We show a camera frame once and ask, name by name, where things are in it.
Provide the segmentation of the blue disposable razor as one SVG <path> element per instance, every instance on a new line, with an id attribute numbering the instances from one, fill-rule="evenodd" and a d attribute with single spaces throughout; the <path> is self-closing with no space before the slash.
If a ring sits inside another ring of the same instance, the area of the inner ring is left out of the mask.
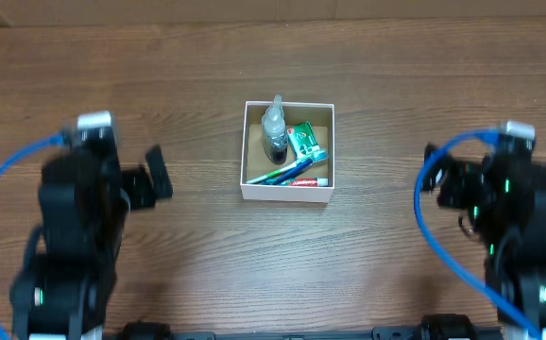
<path id="1" fill-rule="evenodd" d="M 312 159 L 307 159 L 305 161 L 300 162 L 296 167 L 289 170 L 288 172 L 284 173 L 278 178 L 271 179 L 267 182 L 268 185 L 281 185 L 284 181 L 289 180 L 292 177 L 295 177 L 296 175 L 300 174 L 304 169 L 308 168 L 313 164 Z"/>

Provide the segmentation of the colgate toothpaste tube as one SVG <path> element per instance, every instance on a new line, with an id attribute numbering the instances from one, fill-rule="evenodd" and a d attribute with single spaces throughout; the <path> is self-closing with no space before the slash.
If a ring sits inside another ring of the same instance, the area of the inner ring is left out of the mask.
<path id="1" fill-rule="evenodd" d="M 327 178 L 291 178 L 279 183 L 280 186 L 300 186 L 300 187 L 327 187 L 329 180 Z"/>

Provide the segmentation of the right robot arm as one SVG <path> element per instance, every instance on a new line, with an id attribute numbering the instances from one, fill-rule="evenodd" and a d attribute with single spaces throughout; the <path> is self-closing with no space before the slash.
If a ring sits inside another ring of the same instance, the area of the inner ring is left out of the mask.
<path id="1" fill-rule="evenodd" d="M 414 192 L 418 227 L 435 255 L 486 297 L 506 327 L 546 339 L 546 165 L 533 138 L 475 130 L 427 144 Z M 420 194 L 461 214 L 459 228 L 486 248 L 485 277 L 474 277 L 435 239 Z"/>

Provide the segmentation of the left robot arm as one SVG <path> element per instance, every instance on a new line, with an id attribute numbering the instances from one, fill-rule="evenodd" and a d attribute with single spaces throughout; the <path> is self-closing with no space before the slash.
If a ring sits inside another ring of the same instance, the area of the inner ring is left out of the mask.
<path id="1" fill-rule="evenodd" d="M 43 221 L 10 287 L 12 332 L 79 339 L 105 322 L 128 213 L 154 208 L 173 187 L 157 144 L 145 164 L 122 168 L 110 127 L 65 129 L 48 142 L 64 150 L 42 167 Z"/>

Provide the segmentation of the clear soap pump bottle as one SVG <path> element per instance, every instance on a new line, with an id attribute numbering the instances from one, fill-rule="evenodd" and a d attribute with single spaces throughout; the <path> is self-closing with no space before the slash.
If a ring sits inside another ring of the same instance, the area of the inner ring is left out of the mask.
<path id="1" fill-rule="evenodd" d="M 282 96 L 277 94 L 262 117 L 263 148 L 274 164 L 283 164 L 287 156 L 288 137 Z"/>

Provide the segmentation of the green white soap packet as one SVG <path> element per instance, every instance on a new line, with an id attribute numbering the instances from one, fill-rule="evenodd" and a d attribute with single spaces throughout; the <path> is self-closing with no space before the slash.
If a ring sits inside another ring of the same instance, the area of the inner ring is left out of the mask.
<path id="1" fill-rule="evenodd" d="M 288 141 L 297 159 L 306 157 L 320 149 L 310 122 L 287 129 Z"/>

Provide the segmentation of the green toothbrush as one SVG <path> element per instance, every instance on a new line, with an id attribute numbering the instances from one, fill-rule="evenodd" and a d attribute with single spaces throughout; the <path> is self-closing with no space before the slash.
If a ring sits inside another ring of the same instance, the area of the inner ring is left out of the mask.
<path id="1" fill-rule="evenodd" d="M 292 171 L 301 171 L 305 168 L 309 167 L 310 165 L 313 165 L 318 162 L 323 162 L 328 159 L 328 152 L 326 149 L 318 149 L 316 151 L 313 151 L 312 153 L 308 154 L 307 156 L 304 156 L 302 158 L 297 159 L 296 161 L 280 168 L 277 170 L 274 170 L 272 172 L 269 172 L 265 175 L 262 175 L 257 178 L 253 178 L 247 181 L 247 184 L 258 184 L 261 182 L 264 182 L 268 179 L 277 178 L 281 175 L 286 175 L 289 172 Z"/>

